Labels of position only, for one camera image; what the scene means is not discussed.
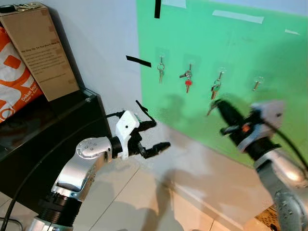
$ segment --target wire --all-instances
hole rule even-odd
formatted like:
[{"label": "wire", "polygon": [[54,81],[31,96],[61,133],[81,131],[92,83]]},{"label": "wire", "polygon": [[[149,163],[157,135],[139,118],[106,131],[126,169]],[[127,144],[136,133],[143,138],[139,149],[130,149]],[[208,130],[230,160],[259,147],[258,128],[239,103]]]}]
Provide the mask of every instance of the wire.
[{"label": "wire", "polygon": [[271,128],[274,132],[276,132],[282,139],[284,139],[284,141],[286,141],[288,143],[288,145],[292,148],[292,150],[296,153],[297,157],[300,159],[300,161],[303,163],[303,165],[305,166],[306,170],[308,171],[308,164],[305,161],[305,159],[303,158],[302,154],[299,152],[299,150],[296,148],[296,146],[292,143],[292,141],[285,135],[283,134],[280,130],[278,130],[275,126],[273,126],[272,124],[270,124],[269,122],[263,120],[263,123],[268,126],[269,128]]},{"label": "wire", "polygon": [[98,118],[96,120],[93,120],[89,123],[87,123],[86,125],[80,127],[77,131],[75,131],[74,133],[72,133],[71,135],[69,135],[68,137],[66,137],[64,140],[60,141],[56,146],[54,146],[54,148],[52,148],[49,152],[47,152],[38,162],[37,164],[31,169],[31,171],[28,173],[28,175],[24,178],[23,182],[19,185],[17,191],[15,192],[14,197],[11,200],[10,206],[8,208],[8,210],[6,211],[2,226],[1,226],[1,230],[0,231],[5,231],[6,226],[8,225],[8,221],[10,219],[13,207],[17,201],[17,198],[20,194],[20,191],[22,190],[23,186],[26,184],[26,182],[28,181],[28,179],[30,178],[30,176],[33,174],[33,172],[38,168],[38,166],[55,150],[57,149],[60,145],[62,145],[65,141],[67,141],[69,138],[71,138],[72,136],[74,136],[76,133],[78,133],[79,131],[81,131],[82,129],[84,129],[85,127],[89,126],[90,124],[97,122],[98,120],[100,120],[101,118]]},{"label": "wire", "polygon": [[19,226],[20,231],[23,231],[23,230],[24,230],[24,227],[23,227],[23,225],[22,225],[22,223],[21,223],[20,221],[10,218],[10,219],[9,219],[9,222],[17,224],[17,225]]}]

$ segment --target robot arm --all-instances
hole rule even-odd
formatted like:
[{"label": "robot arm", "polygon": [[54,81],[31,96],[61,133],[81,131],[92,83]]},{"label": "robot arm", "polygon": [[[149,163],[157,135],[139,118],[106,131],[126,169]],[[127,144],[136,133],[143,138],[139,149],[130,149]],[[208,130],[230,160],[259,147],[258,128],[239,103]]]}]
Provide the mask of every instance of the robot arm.
[{"label": "robot arm", "polygon": [[[147,109],[141,110],[149,116]],[[66,163],[50,193],[40,201],[43,208],[34,218],[29,231],[72,231],[74,220],[94,182],[96,172],[113,158],[128,158],[141,154],[149,158],[159,154],[170,146],[169,142],[159,143],[151,149],[142,147],[140,131],[155,127],[155,120],[140,122],[135,114],[123,111],[113,115],[119,116],[116,136],[88,138],[81,141],[74,156]]]},{"label": "robot arm", "polygon": [[281,125],[283,103],[273,101],[253,104],[249,117],[244,118],[227,101],[213,102],[229,125],[220,132],[229,134],[242,152],[254,161],[254,167],[276,205],[282,231],[308,230],[308,172],[272,143],[273,130]]}]

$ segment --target cardboard box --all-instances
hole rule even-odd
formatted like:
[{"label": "cardboard box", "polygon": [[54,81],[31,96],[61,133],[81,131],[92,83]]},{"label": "cardboard box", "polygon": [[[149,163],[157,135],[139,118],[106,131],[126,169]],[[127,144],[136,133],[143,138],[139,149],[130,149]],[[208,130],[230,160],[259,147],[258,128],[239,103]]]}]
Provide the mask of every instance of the cardboard box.
[{"label": "cardboard box", "polygon": [[0,13],[0,22],[48,101],[79,90],[63,47],[42,4],[24,12]]}]

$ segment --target green backdrop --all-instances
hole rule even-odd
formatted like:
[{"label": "green backdrop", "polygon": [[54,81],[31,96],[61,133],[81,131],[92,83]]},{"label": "green backdrop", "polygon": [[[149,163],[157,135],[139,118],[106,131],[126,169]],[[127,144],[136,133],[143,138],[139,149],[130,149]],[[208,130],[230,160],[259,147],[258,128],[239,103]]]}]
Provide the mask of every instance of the green backdrop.
[{"label": "green backdrop", "polygon": [[[219,130],[226,126],[217,111],[206,117],[211,87],[221,67],[226,69],[218,98],[227,99],[243,114],[251,103],[283,99],[282,131],[307,155],[308,81],[307,26],[304,16],[263,9],[188,0],[187,8],[162,5],[154,18],[154,0],[137,0],[142,99],[159,121],[220,153],[251,166]],[[263,16],[262,24],[213,16],[214,10]],[[285,30],[298,34],[286,33]],[[166,66],[159,84],[160,56]],[[192,86],[185,92],[180,79],[192,63]],[[252,91],[256,77],[264,82]],[[278,137],[275,141],[283,144]]]}]

